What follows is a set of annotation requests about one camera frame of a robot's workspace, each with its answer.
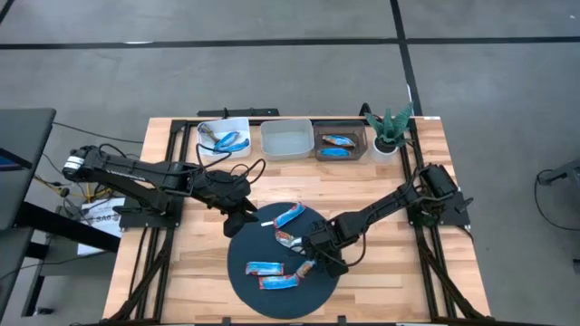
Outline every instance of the green plant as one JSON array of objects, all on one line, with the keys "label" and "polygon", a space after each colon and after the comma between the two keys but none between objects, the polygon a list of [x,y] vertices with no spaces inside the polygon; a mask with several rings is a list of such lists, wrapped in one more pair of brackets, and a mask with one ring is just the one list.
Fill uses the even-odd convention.
[{"label": "green plant", "polygon": [[413,112],[413,102],[409,103],[394,118],[391,116],[391,109],[387,109],[382,122],[371,113],[364,113],[364,117],[371,127],[376,131],[377,138],[388,145],[402,147],[405,145],[403,132],[407,129],[409,117]]}]

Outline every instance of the clear plastic container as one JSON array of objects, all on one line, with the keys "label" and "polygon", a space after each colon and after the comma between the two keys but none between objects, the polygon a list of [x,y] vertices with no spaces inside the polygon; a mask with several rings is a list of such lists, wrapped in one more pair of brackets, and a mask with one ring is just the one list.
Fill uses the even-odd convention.
[{"label": "clear plastic container", "polygon": [[[207,125],[213,132],[216,137],[221,139],[222,137],[226,136],[231,131],[239,131],[239,136],[237,136],[236,141],[234,144],[240,143],[245,139],[249,139],[250,144],[242,150],[232,152],[232,155],[229,158],[245,158],[249,156],[252,152],[252,139],[250,138],[250,122],[247,118],[230,118],[230,119],[222,119],[222,120],[212,120],[203,122]],[[198,143],[201,145],[214,148],[214,141],[207,135],[203,135],[198,132]],[[219,158],[223,158],[225,155],[224,153],[217,153],[212,150],[207,150],[203,148],[199,148],[199,154],[204,158],[207,158],[211,161],[218,160]]]},{"label": "clear plastic container", "polygon": [[[324,135],[344,136],[354,142],[354,148],[349,149],[348,157],[329,157],[321,155],[321,149],[336,149],[323,139]],[[366,130],[362,121],[320,121],[314,124],[314,155],[320,161],[329,160],[356,160],[361,158],[367,149]]]},{"label": "clear plastic container", "polygon": [[260,132],[267,160],[308,158],[314,148],[312,122],[308,119],[262,122]]}]

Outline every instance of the gray floor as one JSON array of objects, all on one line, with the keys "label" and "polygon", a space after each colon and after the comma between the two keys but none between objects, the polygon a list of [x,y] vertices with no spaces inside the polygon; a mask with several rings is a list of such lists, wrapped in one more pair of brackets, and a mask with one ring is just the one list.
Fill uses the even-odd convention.
[{"label": "gray floor", "polygon": [[[576,1],[400,2],[408,37],[580,35]],[[16,0],[0,26],[0,43],[394,35],[386,0]],[[571,259],[580,238],[541,219],[533,182],[540,169],[580,156],[580,43],[410,51],[424,114],[443,118],[459,183],[476,198],[469,212],[493,315],[578,324],[580,275]],[[54,107],[61,122],[127,139],[142,139],[149,117],[226,106],[341,115],[363,101],[377,111],[408,101],[395,45],[0,51],[0,72],[0,107]],[[103,141],[55,127],[45,153],[61,166],[70,149]],[[58,178],[45,160],[38,173]],[[580,227],[572,194],[559,183],[539,197],[557,223]],[[60,203],[38,185],[28,199]],[[50,278],[41,304],[57,313],[21,319],[32,272],[21,272],[3,325],[99,320],[108,274]]]}]

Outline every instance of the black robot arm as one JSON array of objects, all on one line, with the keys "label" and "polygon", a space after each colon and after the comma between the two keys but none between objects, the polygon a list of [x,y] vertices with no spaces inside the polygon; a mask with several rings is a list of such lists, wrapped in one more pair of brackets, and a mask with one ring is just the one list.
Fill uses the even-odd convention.
[{"label": "black robot arm", "polygon": [[[74,182],[96,182],[137,200],[149,215],[170,216],[180,206],[177,197],[192,197],[227,215],[224,235],[234,236],[246,222],[257,219],[256,207],[247,199],[250,185],[245,177],[220,170],[207,171],[200,165],[180,162],[147,163],[111,155],[95,146],[71,151],[63,168],[64,177]],[[135,181],[153,185],[145,187]],[[117,208],[120,213],[129,213]]]},{"label": "black robot arm", "polygon": [[[416,177],[424,181],[425,188],[413,185]],[[408,206],[416,206],[425,218],[437,220],[456,194],[458,188],[447,170],[443,166],[428,165],[415,171],[409,182],[366,208],[314,223],[314,231],[302,237],[302,247],[306,256],[322,264],[332,277],[347,273],[350,266],[359,262],[347,264],[341,259],[341,249],[364,237],[373,223]]]}]

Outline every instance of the white bin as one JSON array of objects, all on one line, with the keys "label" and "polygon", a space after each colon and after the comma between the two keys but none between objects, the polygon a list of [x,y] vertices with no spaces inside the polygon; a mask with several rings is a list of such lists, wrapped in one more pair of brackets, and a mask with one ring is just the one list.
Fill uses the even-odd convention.
[{"label": "white bin", "polygon": [[267,160],[308,158],[314,131],[308,119],[262,122],[262,151]]},{"label": "white bin", "polygon": [[[218,137],[219,139],[223,138],[231,131],[239,131],[239,135],[237,136],[237,139],[234,142],[234,144],[241,143],[245,139],[249,139],[250,144],[245,149],[232,152],[232,155],[229,158],[245,158],[249,156],[250,153],[252,152],[252,139],[250,138],[250,122],[247,118],[212,120],[203,123],[206,126],[208,126],[214,132],[214,135],[216,135],[216,137]],[[199,131],[198,131],[198,143],[211,149],[214,148],[215,145],[213,140],[209,136],[203,135]],[[217,153],[212,150],[207,150],[203,148],[199,148],[199,154],[202,157],[207,158],[211,161],[218,160],[227,155],[224,153]]]}]

